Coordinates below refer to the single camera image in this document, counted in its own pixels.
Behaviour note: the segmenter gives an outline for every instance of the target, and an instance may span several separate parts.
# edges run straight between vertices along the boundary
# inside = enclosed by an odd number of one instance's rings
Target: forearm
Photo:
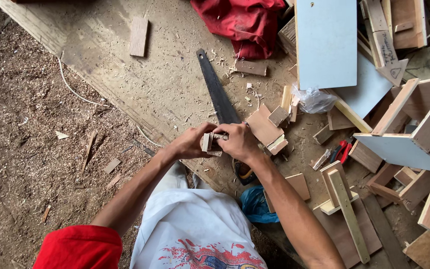
[[[175,161],[175,153],[171,148],[159,150],[152,160],[105,205],[90,224],[112,228],[122,237],[139,217],[153,189]]]
[[[250,167],[270,197],[288,239],[308,267],[342,268],[343,260],[326,230],[269,157],[254,159]]]

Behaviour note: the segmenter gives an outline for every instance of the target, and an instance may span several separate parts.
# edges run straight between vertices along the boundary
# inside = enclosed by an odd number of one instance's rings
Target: dirt floor
[[[0,10],[0,268],[30,268],[44,236],[69,225],[87,224],[128,178],[150,160],[148,143],[121,111],[112,107]],[[58,140],[55,131],[69,135]],[[87,140],[96,131],[85,171]],[[111,173],[103,168],[113,159]],[[107,184],[122,175],[114,187]],[[48,206],[49,215],[42,223]],[[127,268],[137,235],[123,237],[119,263]],[[252,237],[271,268],[299,266],[265,235]]]

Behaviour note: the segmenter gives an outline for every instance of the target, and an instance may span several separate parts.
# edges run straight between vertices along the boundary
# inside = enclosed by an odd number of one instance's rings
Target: red sleeve
[[[122,240],[110,228],[76,225],[46,235],[34,269],[117,268]]]

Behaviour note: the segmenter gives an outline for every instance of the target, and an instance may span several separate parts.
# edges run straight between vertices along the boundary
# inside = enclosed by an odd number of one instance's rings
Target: red cloth
[[[191,0],[190,3],[211,33],[232,40],[237,58],[267,59],[273,53],[278,27],[275,11],[285,7],[283,0]]]
[[[117,268],[122,240],[107,227],[76,225],[46,235],[33,268]]]

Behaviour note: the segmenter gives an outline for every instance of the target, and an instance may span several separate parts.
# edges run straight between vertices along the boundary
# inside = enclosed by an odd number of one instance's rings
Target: white laminated board
[[[363,119],[386,95],[393,84],[376,71],[374,64],[360,52],[358,52],[357,62],[358,84],[333,90]]]
[[[296,0],[300,90],[356,85],[356,1]]]
[[[430,170],[430,154],[424,152],[407,135],[354,134],[354,137],[387,163]]]

